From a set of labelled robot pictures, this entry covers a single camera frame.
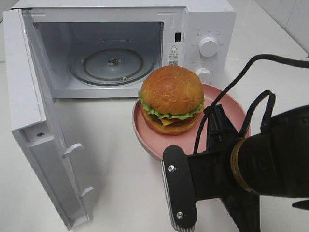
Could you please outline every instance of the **lettuce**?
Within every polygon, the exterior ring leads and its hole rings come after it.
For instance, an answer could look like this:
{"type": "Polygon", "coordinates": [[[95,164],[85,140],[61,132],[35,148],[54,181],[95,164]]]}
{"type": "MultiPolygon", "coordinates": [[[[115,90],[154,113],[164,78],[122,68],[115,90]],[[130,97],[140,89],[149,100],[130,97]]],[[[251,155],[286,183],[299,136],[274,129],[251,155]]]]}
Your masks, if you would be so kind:
{"type": "Polygon", "coordinates": [[[184,120],[184,119],[187,119],[189,117],[193,117],[193,114],[199,113],[201,108],[204,105],[204,98],[203,98],[202,102],[198,105],[198,107],[195,108],[194,110],[190,111],[189,113],[186,113],[186,114],[183,114],[183,115],[172,115],[172,114],[162,114],[162,113],[156,111],[154,108],[147,105],[144,102],[144,100],[142,99],[140,91],[139,91],[139,100],[141,102],[141,105],[147,111],[147,113],[149,115],[157,115],[159,119],[162,119],[162,118],[165,118],[165,119],[179,118],[181,120],[184,120]]]}

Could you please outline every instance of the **microwave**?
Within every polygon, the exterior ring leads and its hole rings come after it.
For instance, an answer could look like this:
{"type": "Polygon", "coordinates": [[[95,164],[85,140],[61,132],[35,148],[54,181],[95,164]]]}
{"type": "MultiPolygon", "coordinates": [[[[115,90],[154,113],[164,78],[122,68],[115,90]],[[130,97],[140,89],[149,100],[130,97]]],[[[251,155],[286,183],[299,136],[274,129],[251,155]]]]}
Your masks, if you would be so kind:
{"type": "Polygon", "coordinates": [[[137,97],[155,69],[220,78],[235,22],[227,0],[21,0],[3,13],[12,133],[68,230],[89,220],[54,106],[137,97]]]}

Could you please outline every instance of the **microwave door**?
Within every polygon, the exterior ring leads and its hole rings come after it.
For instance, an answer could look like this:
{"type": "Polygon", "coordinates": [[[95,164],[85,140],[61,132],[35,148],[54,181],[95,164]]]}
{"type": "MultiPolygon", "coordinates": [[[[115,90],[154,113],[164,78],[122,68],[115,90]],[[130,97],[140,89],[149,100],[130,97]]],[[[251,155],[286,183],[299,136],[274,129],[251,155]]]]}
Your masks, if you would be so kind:
{"type": "Polygon", "coordinates": [[[12,133],[70,230],[89,220],[83,196],[93,188],[79,189],[70,160],[83,146],[65,145],[30,13],[6,11],[3,21],[12,133]]]}

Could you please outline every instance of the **black cable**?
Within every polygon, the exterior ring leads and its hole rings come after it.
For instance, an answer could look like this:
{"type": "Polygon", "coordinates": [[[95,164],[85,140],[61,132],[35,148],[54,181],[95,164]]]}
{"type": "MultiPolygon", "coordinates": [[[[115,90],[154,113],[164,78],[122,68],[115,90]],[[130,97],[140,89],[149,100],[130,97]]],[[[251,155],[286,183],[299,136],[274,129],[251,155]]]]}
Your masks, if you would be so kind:
{"type": "Polygon", "coordinates": [[[243,68],[243,70],[240,72],[240,74],[216,97],[216,99],[212,102],[212,104],[207,107],[204,110],[204,116],[202,118],[202,121],[199,125],[197,136],[194,144],[194,150],[193,153],[197,153],[199,139],[201,137],[201,133],[203,130],[203,127],[205,125],[205,122],[207,118],[210,115],[210,112],[213,110],[214,106],[218,103],[218,101],[245,75],[245,73],[248,71],[248,69],[251,67],[251,65],[260,59],[267,59],[274,62],[278,62],[281,64],[291,65],[299,68],[309,68],[309,62],[308,61],[302,61],[302,60],[296,60],[296,59],[290,59],[285,57],[280,57],[272,54],[260,54],[252,57],[249,62],[246,64],[246,66],[243,68]]]}
{"type": "Polygon", "coordinates": [[[269,128],[271,113],[272,113],[272,110],[273,110],[274,105],[275,105],[276,95],[273,94],[269,90],[265,90],[259,96],[257,96],[257,98],[250,105],[250,107],[247,111],[246,117],[245,117],[245,119],[242,123],[240,130],[239,130],[239,134],[238,134],[239,138],[245,137],[246,133],[248,132],[254,110],[256,109],[258,104],[267,96],[269,96],[269,99],[268,99],[268,102],[267,102],[267,105],[266,105],[265,113],[263,115],[263,119],[262,119],[262,123],[261,123],[261,129],[263,128],[262,132],[266,132],[266,130],[269,128]]]}

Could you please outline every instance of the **microwave control knob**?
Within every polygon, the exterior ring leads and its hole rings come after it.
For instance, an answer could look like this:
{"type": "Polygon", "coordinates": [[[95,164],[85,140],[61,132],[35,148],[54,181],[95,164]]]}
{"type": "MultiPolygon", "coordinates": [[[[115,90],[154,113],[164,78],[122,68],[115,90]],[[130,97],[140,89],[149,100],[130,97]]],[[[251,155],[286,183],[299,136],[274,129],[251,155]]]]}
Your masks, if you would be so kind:
{"type": "Polygon", "coordinates": [[[211,72],[209,69],[200,68],[195,71],[195,74],[200,78],[200,80],[206,84],[211,82],[211,72]]]}
{"type": "Polygon", "coordinates": [[[207,36],[198,43],[199,52],[204,57],[212,57],[217,53],[218,41],[214,36],[207,36]]]}

